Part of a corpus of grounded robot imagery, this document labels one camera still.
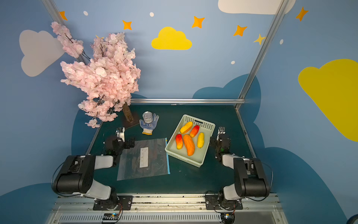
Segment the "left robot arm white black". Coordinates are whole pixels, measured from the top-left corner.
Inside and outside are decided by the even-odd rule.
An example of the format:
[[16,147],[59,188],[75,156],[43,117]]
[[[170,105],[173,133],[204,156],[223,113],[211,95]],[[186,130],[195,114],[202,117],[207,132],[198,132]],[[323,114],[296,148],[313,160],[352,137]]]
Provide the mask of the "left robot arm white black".
[[94,171],[117,166],[123,151],[134,146],[134,137],[124,140],[113,135],[105,141],[105,155],[68,156],[51,178],[52,190],[62,197],[94,199],[94,211],[129,211],[133,197],[118,196],[114,187],[94,179]]

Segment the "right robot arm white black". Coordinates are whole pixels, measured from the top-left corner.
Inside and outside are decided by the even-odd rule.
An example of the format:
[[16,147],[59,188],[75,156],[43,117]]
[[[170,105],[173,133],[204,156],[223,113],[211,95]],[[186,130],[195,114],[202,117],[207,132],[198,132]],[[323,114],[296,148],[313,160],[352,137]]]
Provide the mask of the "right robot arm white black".
[[210,138],[211,147],[215,148],[215,158],[223,166],[233,170],[234,183],[223,187],[216,199],[210,199],[213,209],[233,211],[241,209],[243,198],[260,197],[266,199],[271,190],[261,160],[245,158],[230,153],[231,139],[221,133]]

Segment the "large orange mango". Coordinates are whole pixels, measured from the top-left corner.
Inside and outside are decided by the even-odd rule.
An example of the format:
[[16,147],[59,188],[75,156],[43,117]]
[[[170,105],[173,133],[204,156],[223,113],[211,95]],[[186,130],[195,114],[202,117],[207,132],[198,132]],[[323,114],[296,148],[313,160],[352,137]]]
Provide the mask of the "large orange mango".
[[195,144],[190,135],[185,134],[183,137],[185,148],[187,149],[187,155],[192,156],[195,152]]

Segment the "clear zip-top bag blue zipper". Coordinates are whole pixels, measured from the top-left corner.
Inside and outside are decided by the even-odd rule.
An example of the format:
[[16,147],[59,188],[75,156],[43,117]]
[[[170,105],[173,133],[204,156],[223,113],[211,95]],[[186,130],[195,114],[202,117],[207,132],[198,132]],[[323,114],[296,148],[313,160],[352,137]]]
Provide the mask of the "clear zip-top bag blue zipper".
[[167,138],[136,141],[120,157],[117,180],[169,175],[169,159],[165,151]]

